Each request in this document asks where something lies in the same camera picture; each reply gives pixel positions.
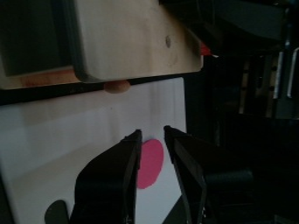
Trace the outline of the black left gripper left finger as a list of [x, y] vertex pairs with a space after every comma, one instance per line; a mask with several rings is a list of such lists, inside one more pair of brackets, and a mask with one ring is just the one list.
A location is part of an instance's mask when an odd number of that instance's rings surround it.
[[70, 224], [137, 224], [142, 138], [138, 129], [81, 171]]

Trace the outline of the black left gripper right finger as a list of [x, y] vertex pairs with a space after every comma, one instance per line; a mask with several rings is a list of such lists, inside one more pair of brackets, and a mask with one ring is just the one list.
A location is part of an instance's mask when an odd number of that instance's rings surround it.
[[254, 174], [227, 150], [167, 126], [165, 141], [182, 190], [189, 224], [254, 221]]

